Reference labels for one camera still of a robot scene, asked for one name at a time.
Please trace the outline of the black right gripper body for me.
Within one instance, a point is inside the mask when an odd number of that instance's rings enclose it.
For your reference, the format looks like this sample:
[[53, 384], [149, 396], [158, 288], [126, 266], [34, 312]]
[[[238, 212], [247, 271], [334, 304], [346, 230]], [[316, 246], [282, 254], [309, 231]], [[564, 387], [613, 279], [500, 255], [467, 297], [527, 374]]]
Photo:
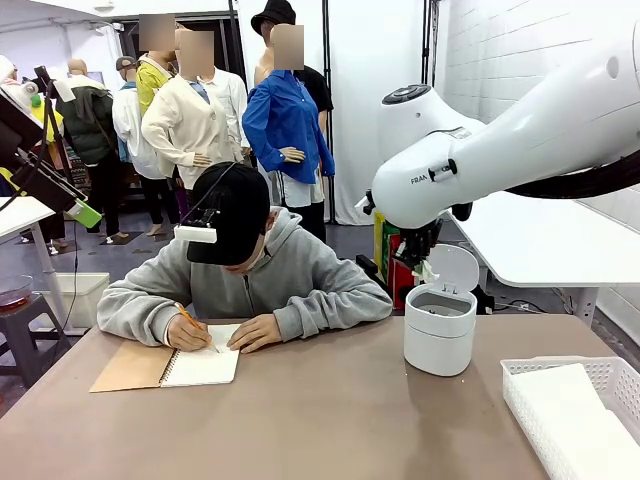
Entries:
[[431, 250], [438, 242], [443, 220], [437, 218], [417, 229], [400, 228], [401, 241], [406, 250]]

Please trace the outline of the person's right hand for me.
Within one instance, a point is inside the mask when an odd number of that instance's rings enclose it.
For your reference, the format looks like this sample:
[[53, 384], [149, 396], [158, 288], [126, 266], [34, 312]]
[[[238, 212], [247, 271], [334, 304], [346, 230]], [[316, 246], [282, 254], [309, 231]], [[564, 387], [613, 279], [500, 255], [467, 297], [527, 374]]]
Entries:
[[168, 345], [182, 351], [200, 350], [209, 346], [212, 340], [204, 323], [189, 320], [181, 313], [169, 321], [166, 332]]

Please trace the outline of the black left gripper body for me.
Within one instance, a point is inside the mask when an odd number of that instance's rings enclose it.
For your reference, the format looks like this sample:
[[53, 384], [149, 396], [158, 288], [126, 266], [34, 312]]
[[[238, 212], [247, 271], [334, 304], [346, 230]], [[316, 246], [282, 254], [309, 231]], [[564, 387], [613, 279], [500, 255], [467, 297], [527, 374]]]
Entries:
[[42, 126], [18, 104], [1, 93], [1, 167], [14, 173], [17, 150], [29, 152], [42, 140]]

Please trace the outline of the person's left hand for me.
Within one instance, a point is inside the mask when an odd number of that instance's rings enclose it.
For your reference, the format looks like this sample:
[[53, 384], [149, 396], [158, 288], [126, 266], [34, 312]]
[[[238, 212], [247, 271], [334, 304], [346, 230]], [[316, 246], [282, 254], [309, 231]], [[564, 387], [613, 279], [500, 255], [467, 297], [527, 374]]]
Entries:
[[247, 354], [280, 342], [282, 336], [275, 315], [262, 314], [242, 323], [232, 334], [227, 347]]

